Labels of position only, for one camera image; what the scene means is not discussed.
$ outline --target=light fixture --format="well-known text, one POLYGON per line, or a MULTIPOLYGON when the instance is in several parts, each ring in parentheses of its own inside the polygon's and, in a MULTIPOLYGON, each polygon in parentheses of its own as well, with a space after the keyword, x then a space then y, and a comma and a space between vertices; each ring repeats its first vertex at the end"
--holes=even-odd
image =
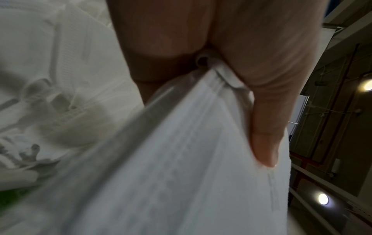
POLYGON ((318 201, 319 201, 319 203, 322 204, 322 205, 327 205, 328 202, 329 202, 329 198, 328 198, 327 195, 321 193, 321 194, 319 194, 319 196, 318 196, 318 201))
POLYGON ((371 90, 372 90, 372 79, 366 81, 366 82, 363 84, 363 90, 364 90, 364 91, 371 91, 371 90))

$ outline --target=hand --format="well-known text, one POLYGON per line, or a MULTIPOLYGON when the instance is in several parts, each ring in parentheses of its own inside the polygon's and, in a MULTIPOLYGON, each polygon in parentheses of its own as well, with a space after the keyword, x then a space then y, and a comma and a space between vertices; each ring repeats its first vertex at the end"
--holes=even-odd
POLYGON ((146 101, 217 50, 253 91, 250 141, 274 167, 295 101, 311 72, 325 0, 107 0, 131 76, 146 101))

